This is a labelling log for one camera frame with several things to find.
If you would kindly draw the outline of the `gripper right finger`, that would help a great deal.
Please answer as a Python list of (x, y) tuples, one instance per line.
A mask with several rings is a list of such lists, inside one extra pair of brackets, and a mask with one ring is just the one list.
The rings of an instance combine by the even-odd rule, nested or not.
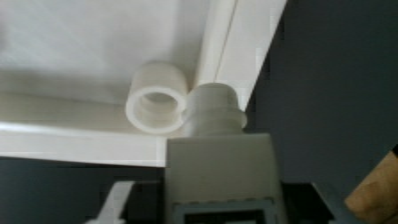
[(325, 182), (315, 182), (313, 186), (334, 216), (332, 220), (329, 221), (329, 224), (356, 224), (356, 217), (348, 212), (348, 208), (343, 202), (343, 196), (338, 192), (338, 189)]

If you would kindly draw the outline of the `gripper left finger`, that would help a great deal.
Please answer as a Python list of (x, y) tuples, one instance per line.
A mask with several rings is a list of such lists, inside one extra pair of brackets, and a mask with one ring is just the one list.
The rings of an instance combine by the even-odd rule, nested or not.
[(121, 214), (133, 186), (133, 181), (117, 181), (114, 183), (98, 216), (85, 222), (85, 224), (126, 224)]

